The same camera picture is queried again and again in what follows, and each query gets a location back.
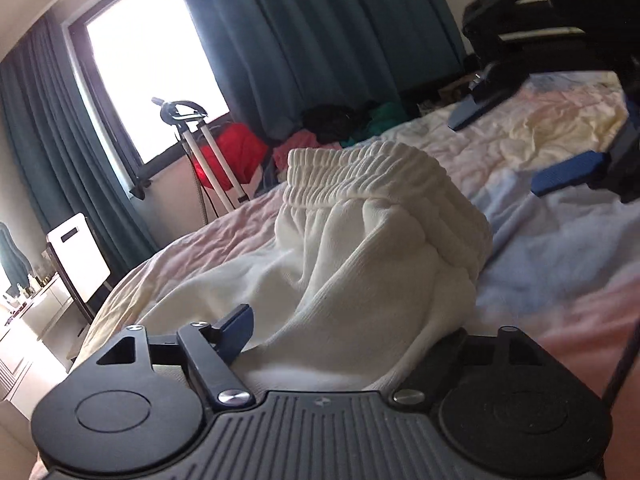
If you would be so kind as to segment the white dressing table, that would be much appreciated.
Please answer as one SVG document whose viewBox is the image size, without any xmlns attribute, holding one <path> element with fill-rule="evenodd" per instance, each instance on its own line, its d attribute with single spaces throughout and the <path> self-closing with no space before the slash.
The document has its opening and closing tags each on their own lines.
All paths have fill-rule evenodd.
<svg viewBox="0 0 640 480">
<path fill-rule="evenodd" d="M 89 323 L 63 281 L 49 284 L 18 309 L 1 312 L 1 401 L 32 417 L 78 356 Z"/>
</svg>

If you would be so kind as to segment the black garment pile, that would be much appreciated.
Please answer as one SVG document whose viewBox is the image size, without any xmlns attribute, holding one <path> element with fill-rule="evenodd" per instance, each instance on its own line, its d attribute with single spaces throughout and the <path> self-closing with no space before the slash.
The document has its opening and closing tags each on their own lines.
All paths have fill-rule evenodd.
<svg viewBox="0 0 640 480">
<path fill-rule="evenodd" d="M 302 113 L 303 128 L 314 134 L 321 145 L 338 143 L 352 145 L 366 138 L 371 113 L 378 102 L 369 101 L 362 107 L 323 104 Z"/>
</svg>

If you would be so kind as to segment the wavy frame vanity mirror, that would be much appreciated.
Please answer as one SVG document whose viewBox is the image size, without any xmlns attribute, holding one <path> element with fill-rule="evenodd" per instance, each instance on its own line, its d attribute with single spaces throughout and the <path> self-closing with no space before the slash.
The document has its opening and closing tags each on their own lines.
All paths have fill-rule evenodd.
<svg viewBox="0 0 640 480">
<path fill-rule="evenodd" d="M 0 222 L 0 250 L 2 269 L 10 283 L 8 293 L 10 296 L 17 296 L 20 287 L 29 286 L 28 277 L 32 273 L 32 265 L 15 245 L 9 228 L 3 222 Z"/>
</svg>

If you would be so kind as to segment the teal right curtain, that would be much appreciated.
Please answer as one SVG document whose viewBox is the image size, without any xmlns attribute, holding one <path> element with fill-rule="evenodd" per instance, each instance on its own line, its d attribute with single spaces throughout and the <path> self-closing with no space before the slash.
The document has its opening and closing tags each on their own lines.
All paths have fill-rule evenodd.
<svg viewBox="0 0 640 480">
<path fill-rule="evenodd" d="M 305 110 L 396 102 L 461 70 L 446 0 L 184 0 L 232 117 L 269 141 Z"/>
</svg>

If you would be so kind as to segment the silver tripod stand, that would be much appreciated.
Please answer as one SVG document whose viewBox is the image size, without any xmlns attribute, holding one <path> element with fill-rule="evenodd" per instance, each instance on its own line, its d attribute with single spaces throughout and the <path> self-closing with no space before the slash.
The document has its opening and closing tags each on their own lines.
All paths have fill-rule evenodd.
<svg viewBox="0 0 640 480">
<path fill-rule="evenodd" d="M 218 143 L 209 130 L 206 118 L 208 114 L 206 109 L 200 104 L 192 101 L 165 101 L 160 98 L 153 98 L 152 102 L 160 108 L 160 119 L 167 125 L 177 129 L 177 139 L 182 147 L 186 150 L 186 156 L 190 162 L 197 162 L 201 168 L 202 174 L 206 177 L 209 187 L 215 192 L 219 203 L 225 212 L 232 212 L 241 204 L 250 200 L 245 188 L 240 183 L 228 160 L 224 157 Z M 196 131 L 204 139 L 212 152 L 214 159 L 218 162 L 222 172 L 231 184 L 232 190 L 236 194 L 236 199 L 230 198 L 229 192 L 224 189 L 220 180 L 217 178 L 212 164 L 206 158 L 203 149 L 196 140 L 196 133 L 191 130 L 190 125 L 196 127 Z"/>
</svg>

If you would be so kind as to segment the teal left curtain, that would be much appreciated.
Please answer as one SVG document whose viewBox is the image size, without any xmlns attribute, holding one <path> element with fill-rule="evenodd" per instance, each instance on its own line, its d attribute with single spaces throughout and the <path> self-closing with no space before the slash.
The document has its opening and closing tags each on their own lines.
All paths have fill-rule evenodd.
<svg viewBox="0 0 640 480">
<path fill-rule="evenodd" d="M 82 100 L 62 27 L 50 14 L 2 60 L 1 111 L 43 231 L 84 214 L 116 278 L 157 252 L 108 161 Z"/>
</svg>

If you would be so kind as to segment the window with dark frame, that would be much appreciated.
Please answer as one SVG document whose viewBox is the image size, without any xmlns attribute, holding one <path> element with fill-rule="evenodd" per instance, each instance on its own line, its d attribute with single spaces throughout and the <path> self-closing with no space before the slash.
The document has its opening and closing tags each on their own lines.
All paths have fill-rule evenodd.
<svg viewBox="0 0 640 480">
<path fill-rule="evenodd" d="M 180 159 L 157 99 L 191 100 L 223 124 L 229 109 L 184 0 L 99 0 L 68 25 L 91 103 L 142 200 L 152 177 Z"/>
</svg>

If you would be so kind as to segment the white black chair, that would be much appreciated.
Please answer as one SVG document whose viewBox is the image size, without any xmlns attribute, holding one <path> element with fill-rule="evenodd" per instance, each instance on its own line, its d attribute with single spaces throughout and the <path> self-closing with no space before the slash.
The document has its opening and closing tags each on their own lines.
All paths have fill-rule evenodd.
<svg viewBox="0 0 640 480">
<path fill-rule="evenodd" d="M 86 217 L 80 212 L 47 234 L 47 253 L 80 313 L 92 323 L 89 301 L 111 276 Z"/>
</svg>

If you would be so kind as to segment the cream white sweatpants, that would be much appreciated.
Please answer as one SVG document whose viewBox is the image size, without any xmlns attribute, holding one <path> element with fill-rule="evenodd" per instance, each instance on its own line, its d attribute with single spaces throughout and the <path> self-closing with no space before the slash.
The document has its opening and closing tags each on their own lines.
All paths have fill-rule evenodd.
<svg viewBox="0 0 640 480">
<path fill-rule="evenodd" d="M 248 304 L 254 335 L 233 368 L 254 393 L 387 391 L 470 316 L 491 240 L 424 151 L 295 150 L 273 238 L 182 283 L 141 322 L 167 334 Z"/>
</svg>

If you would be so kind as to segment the green garment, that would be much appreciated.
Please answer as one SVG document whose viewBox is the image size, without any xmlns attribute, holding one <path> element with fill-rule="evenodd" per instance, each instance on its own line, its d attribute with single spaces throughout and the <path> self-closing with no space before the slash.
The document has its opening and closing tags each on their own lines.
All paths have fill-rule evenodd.
<svg viewBox="0 0 640 480">
<path fill-rule="evenodd" d="M 341 147 L 349 148 L 359 142 L 379 136 L 391 128 L 408 122 L 408 120 L 409 116 L 405 107 L 397 102 L 387 102 L 363 110 L 355 118 L 354 126 L 347 139 L 341 141 Z"/>
</svg>

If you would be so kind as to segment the teal curtain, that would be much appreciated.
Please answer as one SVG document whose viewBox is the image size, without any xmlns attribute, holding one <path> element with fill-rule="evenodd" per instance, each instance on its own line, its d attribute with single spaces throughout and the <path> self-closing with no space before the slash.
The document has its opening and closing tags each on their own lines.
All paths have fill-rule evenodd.
<svg viewBox="0 0 640 480">
<path fill-rule="evenodd" d="M 43 231 L 84 214 L 116 278 L 157 252 L 108 161 L 82 100 L 62 27 L 50 14 L 2 60 L 1 111 Z"/>
<path fill-rule="evenodd" d="M 446 0 L 184 0 L 232 117 L 269 141 L 305 110 L 396 102 L 461 70 Z"/>
</svg>

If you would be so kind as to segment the red bag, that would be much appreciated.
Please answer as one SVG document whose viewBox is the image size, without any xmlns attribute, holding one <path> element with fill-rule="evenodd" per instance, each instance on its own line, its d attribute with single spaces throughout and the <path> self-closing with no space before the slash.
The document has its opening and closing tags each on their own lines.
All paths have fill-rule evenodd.
<svg viewBox="0 0 640 480">
<path fill-rule="evenodd" d="M 238 122 L 228 122 L 219 127 L 210 124 L 208 128 L 236 180 L 239 184 L 249 184 L 257 168 L 262 166 L 265 157 L 270 153 L 270 148 L 255 136 L 247 125 Z M 231 190 L 232 184 L 208 143 L 203 141 L 200 148 L 224 192 Z M 202 185 L 213 188 L 200 163 L 195 158 L 193 163 Z"/>
</svg>

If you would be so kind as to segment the pastel tie-dye bed cover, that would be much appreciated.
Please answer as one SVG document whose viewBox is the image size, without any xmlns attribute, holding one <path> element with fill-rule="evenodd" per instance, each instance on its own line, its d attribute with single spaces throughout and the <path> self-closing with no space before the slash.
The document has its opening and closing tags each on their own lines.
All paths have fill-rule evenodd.
<svg viewBox="0 0 640 480">
<path fill-rule="evenodd" d="M 32 414 L 49 477 L 637 478 L 639 202 L 585 184 L 530 190 L 536 172 L 610 145 L 636 111 L 608 78 L 589 76 L 555 77 L 550 89 L 534 80 L 458 132 L 449 116 L 355 146 L 424 151 L 489 223 L 491 252 L 460 327 L 461 374 L 442 400 L 370 400 L 400 381 L 387 391 L 250 390 L 252 406 L 208 406 L 178 345 L 184 325 L 153 334 L 142 324 L 182 283 L 267 244 L 285 181 L 117 285 L 79 366 Z"/>
</svg>

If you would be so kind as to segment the pink garment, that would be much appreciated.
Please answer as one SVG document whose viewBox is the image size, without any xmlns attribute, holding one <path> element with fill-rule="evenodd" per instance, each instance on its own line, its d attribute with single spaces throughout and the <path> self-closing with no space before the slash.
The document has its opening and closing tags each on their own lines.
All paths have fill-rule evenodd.
<svg viewBox="0 0 640 480">
<path fill-rule="evenodd" d="M 273 149 L 272 158 L 277 170 L 280 172 L 288 168 L 288 153 L 296 148 L 327 148 L 328 150 L 340 150 L 341 144 L 332 142 L 321 144 L 316 135 L 309 130 L 303 129 L 292 134 L 281 145 Z"/>
</svg>

